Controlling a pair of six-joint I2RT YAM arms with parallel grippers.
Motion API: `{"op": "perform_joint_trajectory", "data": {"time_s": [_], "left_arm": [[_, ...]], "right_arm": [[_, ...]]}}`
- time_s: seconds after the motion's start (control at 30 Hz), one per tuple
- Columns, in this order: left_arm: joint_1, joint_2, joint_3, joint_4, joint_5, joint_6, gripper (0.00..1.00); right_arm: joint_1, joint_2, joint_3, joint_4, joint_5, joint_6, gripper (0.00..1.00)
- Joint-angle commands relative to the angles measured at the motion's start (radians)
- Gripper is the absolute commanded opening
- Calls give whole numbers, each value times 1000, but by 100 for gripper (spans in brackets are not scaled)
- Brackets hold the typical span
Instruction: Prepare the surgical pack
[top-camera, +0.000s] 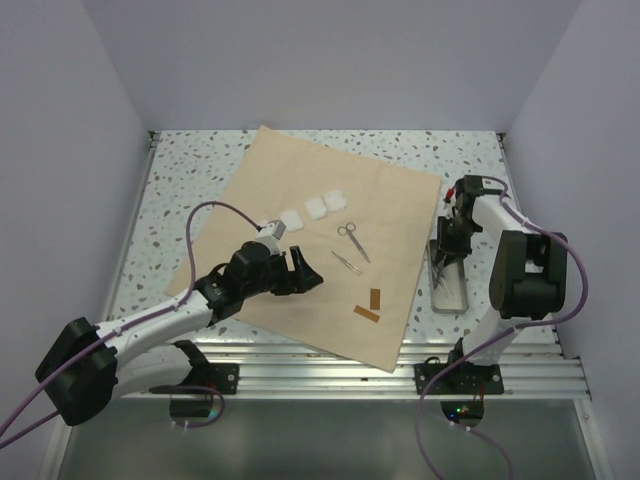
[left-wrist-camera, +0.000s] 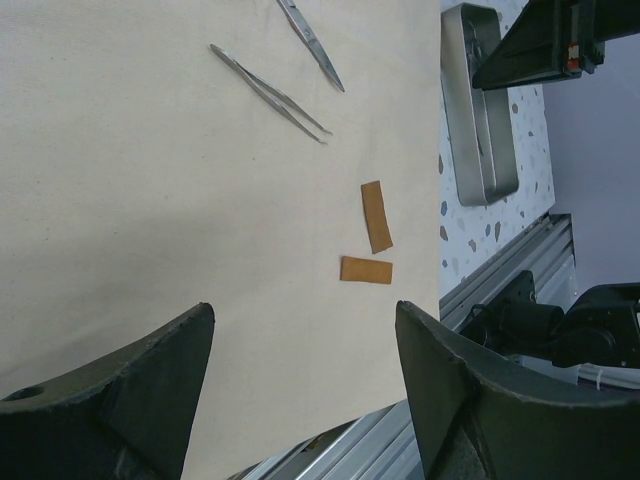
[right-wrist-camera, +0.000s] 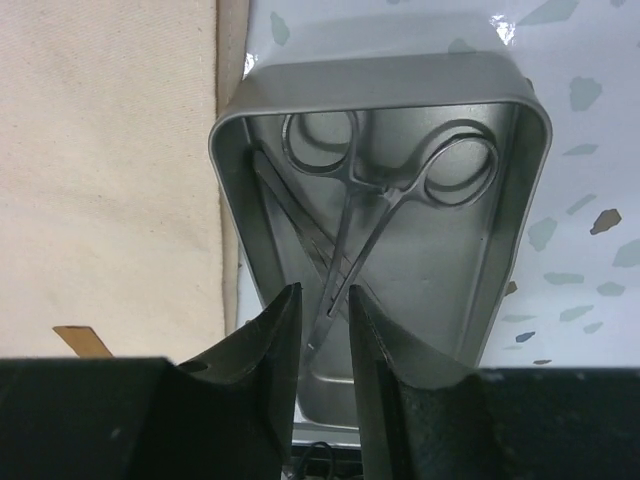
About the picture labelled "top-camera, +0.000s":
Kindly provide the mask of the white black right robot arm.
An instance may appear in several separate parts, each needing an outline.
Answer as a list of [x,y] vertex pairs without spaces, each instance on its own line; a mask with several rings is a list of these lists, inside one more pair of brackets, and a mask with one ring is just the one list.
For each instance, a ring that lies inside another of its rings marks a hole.
[[490,307],[479,325],[450,352],[445,379],[451,389],[468,392],[481,380],[479,367],[499,363],[519,332],[560,311],[566,298],[567,242],[532,223],[507,193],[485,185],[489,179],[466,175],[447,191],[450,214],[440,216],[431,249],[432,277],[472,253],[471,239],[486,233],[497,250],[489,278]]

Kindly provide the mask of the short steel tweezers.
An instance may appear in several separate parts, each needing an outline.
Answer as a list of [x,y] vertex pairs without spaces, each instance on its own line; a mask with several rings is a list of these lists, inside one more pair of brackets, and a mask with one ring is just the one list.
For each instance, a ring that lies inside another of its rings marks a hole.
[[331,253],[350,271],[354,272],[356,275],[359,275],[359,276],[362,275],[363,272],[358,267],[356,267],[353,263],[351,263],[349,260],[347,260],[346,258],[339,255],[333,250],[331,251]]

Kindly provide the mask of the steel surgical scissors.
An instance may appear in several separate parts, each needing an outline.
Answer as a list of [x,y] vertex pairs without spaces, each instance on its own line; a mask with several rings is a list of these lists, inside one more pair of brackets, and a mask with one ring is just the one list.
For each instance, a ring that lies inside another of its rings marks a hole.
[[360,255],[363,257],[363,259],[367,262],[370,263],[370,257],[368,255],[368,253],[366,252],[366,250],[364,249],[363,245],[360,243],[360,241],[357,239],[356,235],[355,235],[355,231],[356,231],[357,227],[356,224],[353,222],[346,222],[344,225],[340,225],[337,228],[337,233],[340,236],[345,236],[348,237],[350,239],[350,241],[353,243],[353,245],[355,246],[356,250],[360,253]]

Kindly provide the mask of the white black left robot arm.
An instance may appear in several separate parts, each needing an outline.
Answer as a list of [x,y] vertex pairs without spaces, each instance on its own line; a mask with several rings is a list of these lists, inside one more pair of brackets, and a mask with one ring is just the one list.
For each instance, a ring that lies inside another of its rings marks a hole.
[[153,309],[96,325],[84,317],[69,322],[35,378],[65,423],[80,425],[123,395],[127,365],[168,343],[186,357],[175,365],[173,381],[185,392],[197,392],[207,383],[208,369],[179,336],[232,317],[256,295],[304,294],[323,281],[299,247],[273,253],[262,243],[246,242],[192,288]]

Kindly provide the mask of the long steel tweezers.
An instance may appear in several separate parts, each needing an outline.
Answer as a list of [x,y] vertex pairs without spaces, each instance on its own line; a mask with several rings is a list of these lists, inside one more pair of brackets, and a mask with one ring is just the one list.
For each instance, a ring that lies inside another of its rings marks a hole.
[[448,271],[450,269],[450,265],[445,267],[440,273],[435,274],[435,285],[440,287],[447,295],[451,295],[451,289],[449,287]]

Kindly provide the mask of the brown bandage strip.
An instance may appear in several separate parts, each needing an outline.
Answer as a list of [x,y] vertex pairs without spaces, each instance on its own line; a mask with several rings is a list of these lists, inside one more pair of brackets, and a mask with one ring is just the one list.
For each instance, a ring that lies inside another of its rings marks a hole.
[[379,311],[381,308],[381,291],[379,289],[372,288],[370,290],[370,304],[369,308],[372,311]]
[[378,323],[380,320],[380,316],[377,313],[375,313],[374,311],[368,310],[360,305],[356,305],[354,307],[354,312],[357,315],[360,315],[363,318],[366,318],[374,323]]

